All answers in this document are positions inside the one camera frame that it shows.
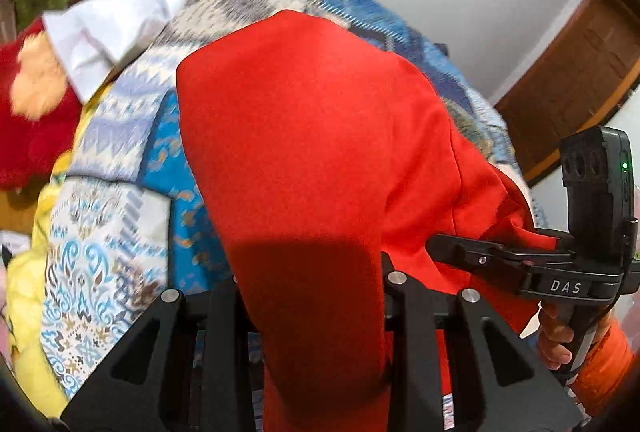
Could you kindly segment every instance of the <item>orange sleeve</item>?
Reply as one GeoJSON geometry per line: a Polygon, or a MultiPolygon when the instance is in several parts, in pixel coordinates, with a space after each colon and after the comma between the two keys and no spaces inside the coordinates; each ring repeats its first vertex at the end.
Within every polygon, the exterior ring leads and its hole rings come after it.
{"type": "Polygon", "coordinates": [[[626,336],[614,319],[600,344],[588,354],[578,379],[571,385],[587,414],[595,416],[604,409],[632,360],[633,353],[626,336]]]}

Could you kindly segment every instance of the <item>hand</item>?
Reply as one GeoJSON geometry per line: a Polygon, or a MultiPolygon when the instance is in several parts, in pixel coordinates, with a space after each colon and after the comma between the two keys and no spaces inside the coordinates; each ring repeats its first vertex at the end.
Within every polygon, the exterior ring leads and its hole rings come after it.
{"type": "MultiPolygon", "coordinates": [[[[539,314],[540,336],[538,337],[538,354],[551,370],[557,370],[561,365],[571,361],[571,352],[562,344],[568,344],[574,339],[574,331],[558,320],[558,307],[555,304],[543,302],[539,314]]],[[[593,338],[597,344],[607,334],[613,320],[610,311],[600,322],[593,338]]]]}

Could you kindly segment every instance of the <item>yellow fabric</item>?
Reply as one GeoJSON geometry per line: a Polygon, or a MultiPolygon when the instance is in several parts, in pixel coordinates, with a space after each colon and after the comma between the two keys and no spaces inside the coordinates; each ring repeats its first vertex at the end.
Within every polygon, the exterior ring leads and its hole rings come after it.
{"type": "MultiPolygon", "coordinates": [[[[98,91],[82,109],[74,149],[109,88],[106,86],[98,91]]],[[[10,340],[14,347],[15,377],[31,402],[47,417],[60,417],[67,403],[40,345],[40,325],[51,210],[60,195],[71,157],[72,151],[67,151],[56,161],[51,181],[38,198],[31,249],[9,262],[6,275],[6,316],[12,323],[13,336],[10,340]]]]}

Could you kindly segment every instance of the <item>paisley print fabric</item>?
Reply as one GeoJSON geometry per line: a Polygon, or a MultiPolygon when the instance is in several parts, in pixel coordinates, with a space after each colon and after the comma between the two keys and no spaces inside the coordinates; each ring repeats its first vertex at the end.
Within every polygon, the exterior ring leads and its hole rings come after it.
{"type": "Polygon", "coordinates": [[[51,214],[40,342],[68,397],[166,287],[170,200],[67,177],[51,214]]]}

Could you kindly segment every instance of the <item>red fabric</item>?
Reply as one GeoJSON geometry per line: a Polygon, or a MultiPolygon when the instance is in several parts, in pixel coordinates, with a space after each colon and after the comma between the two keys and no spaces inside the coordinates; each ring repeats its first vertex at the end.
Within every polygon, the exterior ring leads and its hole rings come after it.
{"type": "Polygon", "coordinates": [[[67,87],[60,104],[38,121],[12,115],[10,91],[20,71],[18,53],[30,34],[44,30],[39,18],[18,39],[0,46],[0,189],[24,187],[32,176],[47,176],[62,152],[71,148],[82,106],[67,87]]]}
{"type": "Polygon", "coordinates": [[[529,232],[517,187],[406,60],[281,12],[189,56],[177,86],[187,158],[263,334],[266,432],[386,430],[381,249],[427,287],[475,286],[516,330],[535,313],[425,252],[436,232],[555,240],[529,232]]]}
{"type": "Polygon", "coordinates": [[[611,400],[633,362],[634,355],[617,320],[587,356],[578,379],[571,385],[590,416],[598,415],[611,400]]]}

